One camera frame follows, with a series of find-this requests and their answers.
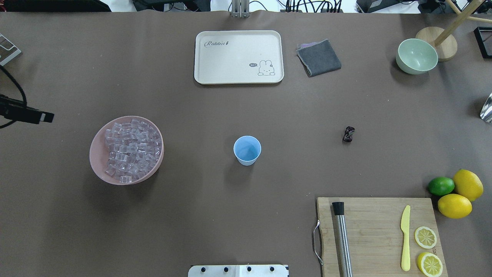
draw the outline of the cutting board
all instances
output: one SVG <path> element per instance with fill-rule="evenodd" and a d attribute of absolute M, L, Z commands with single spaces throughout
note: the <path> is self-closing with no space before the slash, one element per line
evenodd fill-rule
<path fill-rule="evenodd" d="M 417 256 L 422 252 L 436 254 L 447 277 L 439 232 L 429 198 L 344 198 L 319 197 L 317 200 L 320 221 L 323 277 L 339 277 L 338 256 L 334 230 L 332 202 L 345 202 L 345 224 L 354 277 L 425 277 L 417 267 Z M 410 211 L 410 271 L 401 269 L 403 232 L 401 214 L 406 205 Z M 424 249 L 415 242 L 414 232 L 427 226 L 437 235 L 437 244 Z"/>

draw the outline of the mint green bowl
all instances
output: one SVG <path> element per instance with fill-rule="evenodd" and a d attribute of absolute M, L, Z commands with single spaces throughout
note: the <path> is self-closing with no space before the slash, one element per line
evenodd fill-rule
<path fill-rule="evenodd" d="M 397 64 L 408 74 L 422 74 L 437 65 L 438 56 L 434 47 L 427 42 L 409 38 L 400 43 L 397 53 Z"/>

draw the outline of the bowl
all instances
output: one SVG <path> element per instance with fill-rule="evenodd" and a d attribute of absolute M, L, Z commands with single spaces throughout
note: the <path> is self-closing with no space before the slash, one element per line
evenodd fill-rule
<path fill-rule="evenodd" d="M 162 163 L 162 158 L 164 157 L 164 138 L 162 137 L 162 134 L 159 130 L 159 128 L 149 119 L 140 117 L 140 116 L 122 116 L 117 119 L 111 120 L 108 122 L 106 125 L 104 125 L 99 132 L 95 135 L 94 139 L 92 140 L 91 143 L 91 148 L 89 150 L 89 161 L 91 163 L 92 170 L 94 173 L 97 175 L 97 177 L 101 178 L 101 180 L 113 184 L 113 185 L 128 185 L 128 184 L 122 184 L 118 180 L 116 180 L 114 177 L 109 176 L 104 172 L 107 169 L 107 162 L 108 162 L 108 157 L 109 157 L 109 149 L 106 146 L 105 143 L 105 133 L 106 129 L 111 129 L 113 127 L 113 124 L 116 123 L 130 123 L 132 119 L 137 119 L 137 120 L 143 120 L 146 121 L 150 126 L 154 127 L 157 132 L 159 133 L 161 139 L 162 139 L 162 150 L 160 152 L 159 158 L 157 160 L 157 163 L 155 164 L 154 168 L 152 168 L 149 173 L 144 175 L 142 178 L 133 181 L 128 184 L 137 184 L 140 182 L 143 182 L 147 180 L 152 174 L 154 174 L 157 169 L 159 168 L 160 164 Z"/>
<path fill-rule="evenodd" d="M 397 64 L 408 74 L 423 74 L 433 69 L 437 61 L 434 47 L 421 39 L 409 38 L 398 46 Z"/>

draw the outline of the wooden stand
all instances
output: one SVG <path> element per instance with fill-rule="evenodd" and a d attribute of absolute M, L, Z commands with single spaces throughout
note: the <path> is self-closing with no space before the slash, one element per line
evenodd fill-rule
<path fill-rule="evenodd" d="M 451 34 L 458 28 L 468 16 L 470 16 L 480 6 L 484 0 L 473 0 L 462 13 L 458 14 L 456 20 L 447 28 L 426 27 L 420 30 L 415 36 L 418 39 L 424 40 L 432 45 L 439 57 L 440 62 L 450 60 L 458 51 L 456 39 Z"/>

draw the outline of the white floor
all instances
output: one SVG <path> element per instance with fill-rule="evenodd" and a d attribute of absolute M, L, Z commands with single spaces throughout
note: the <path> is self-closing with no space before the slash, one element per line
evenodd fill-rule
<path fill-rule="evenodd" d="M 106 3 L 112 11 L 136 11 L 135 6 L 133 6 L 132 0 L 101 0 Z M 262 3 L 268 11 L 277 11 L 279 12 L 281 9 L 285 9 L 277 0 L 258 0 Z M 341 0 L 341 9 L 343 12 L 357 12 L 355 8 L 356 0 Z M 458 0 L 458 5 L 463 8 L 466 4 L 466 0 Z M 374 13 L 420 13 L 418 9 L 418 3 L 415 2 L 407 2 L 409 4 L 396 4 Z M 212 11 L 215 10 L 227 10 L 229 5 L 231 4 L 231 0 L 211 0 L 210 8 Z M 315 3 L 314 7 L 318 8 L 320 3 Z M 253 2 L 249 4 L 249 10 L 251 12 L 256 10 L 263 10 L 263 6 L 257 2 Z M 310 4 L 305 7 L 304 5 L 300 6 L 303 12 L 313 12 L 312 6 Z"/>

